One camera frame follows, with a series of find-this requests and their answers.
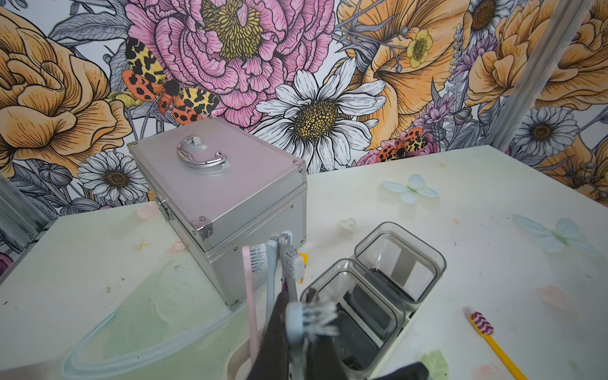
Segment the pink toothbrush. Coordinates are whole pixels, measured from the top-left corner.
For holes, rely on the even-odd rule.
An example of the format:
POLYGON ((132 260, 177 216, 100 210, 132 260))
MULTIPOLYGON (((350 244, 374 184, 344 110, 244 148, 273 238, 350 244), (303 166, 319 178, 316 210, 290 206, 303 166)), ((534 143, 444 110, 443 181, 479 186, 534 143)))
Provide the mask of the pink toothbrush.
POLYGON ((257 309, 255 300, 255 284, 253 275, 268 267, 267 245, 246 245, 242 247, 242 260, 245 277, 245 293, 249 314, 250 332, 250 362, 255 364, 259 352, 259 336, 257 328, 257 309))

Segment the black toothbrush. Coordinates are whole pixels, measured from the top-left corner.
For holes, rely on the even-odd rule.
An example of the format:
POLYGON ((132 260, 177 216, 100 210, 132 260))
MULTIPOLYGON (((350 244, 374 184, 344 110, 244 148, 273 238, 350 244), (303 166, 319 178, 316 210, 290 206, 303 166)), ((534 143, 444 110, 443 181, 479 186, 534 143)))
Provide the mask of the black toothbrush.
POLYGON ((301 281, 305 272, 303 258, 292 245, 293 234, 284 231, 279 237, 279 252, 282 264, 283 288, 287 291, 290 302, 299 301, 296 283, 301 281))

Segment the yellow toothbrush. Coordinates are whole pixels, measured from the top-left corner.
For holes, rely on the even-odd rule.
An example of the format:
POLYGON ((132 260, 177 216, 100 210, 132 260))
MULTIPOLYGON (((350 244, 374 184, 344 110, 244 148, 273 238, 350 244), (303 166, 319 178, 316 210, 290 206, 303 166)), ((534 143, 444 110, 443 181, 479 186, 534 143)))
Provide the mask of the yellow toothbrush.
POLYGON ((506 367, 516 380, 527 380, 526 375, 519 370, 519 368, 512 362, 509 356, 503 351, 503 349, 494 340, 494 327, 491 323, 483 316, 482 313, 473 312, 469 316, 471 325, 475 328, 477 333, 485 340, 492 351, 497 355, 498 359, 506 367))

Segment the light blue toothbrush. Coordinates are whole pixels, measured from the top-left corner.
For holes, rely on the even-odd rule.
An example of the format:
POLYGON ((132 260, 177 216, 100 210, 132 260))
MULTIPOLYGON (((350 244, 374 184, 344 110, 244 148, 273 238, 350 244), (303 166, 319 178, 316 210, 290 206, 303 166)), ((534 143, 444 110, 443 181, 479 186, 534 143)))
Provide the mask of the light blue toothbrush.
POLYGON ((330 302, 289 302, 285 310, 285 332, 291 359, 291 378, 304 379, 306 374, 306 348, 318 337, 336 337, 333 326, 337 307, 330 302))

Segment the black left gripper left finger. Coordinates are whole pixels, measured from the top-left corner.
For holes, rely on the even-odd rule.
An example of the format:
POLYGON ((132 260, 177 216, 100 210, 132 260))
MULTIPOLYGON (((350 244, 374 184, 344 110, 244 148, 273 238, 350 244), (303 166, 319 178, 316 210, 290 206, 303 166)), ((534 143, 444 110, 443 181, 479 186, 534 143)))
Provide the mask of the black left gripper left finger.
POLYGON ((261 344, 261 350, 250 371, 248 380, 289 379, 289 343, 285 329, 288 293, 281 291, 261 344))

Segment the white clear toothbrush holder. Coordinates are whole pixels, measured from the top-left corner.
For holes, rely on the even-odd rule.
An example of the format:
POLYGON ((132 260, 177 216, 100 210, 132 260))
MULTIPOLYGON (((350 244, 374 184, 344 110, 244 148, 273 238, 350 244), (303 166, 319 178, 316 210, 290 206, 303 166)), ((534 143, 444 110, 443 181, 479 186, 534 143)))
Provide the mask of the white clear toothbrush holder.
MULTIPOLYGON (((331 337, 348 379, 377 379, 383 360, 447 269, 442 253, 405 228, 384 222, 304 291, 300 303, 337 307, 331 337)), ((259 351, 283 280, 270 280, 259 351)))

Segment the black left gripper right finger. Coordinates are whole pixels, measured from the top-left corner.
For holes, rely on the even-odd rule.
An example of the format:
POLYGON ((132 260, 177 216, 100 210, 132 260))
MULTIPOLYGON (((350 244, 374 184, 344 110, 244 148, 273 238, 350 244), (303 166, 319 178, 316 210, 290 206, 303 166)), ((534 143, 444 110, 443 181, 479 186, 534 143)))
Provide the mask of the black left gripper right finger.
MULTIPOLYGON (((422 362, 416 362, 379 377, 379 380, 429 380, 430 372, 422 362)), ((347 380, 331 337, 321 337, 307 350, 305 379, 310 380, 347 380)))

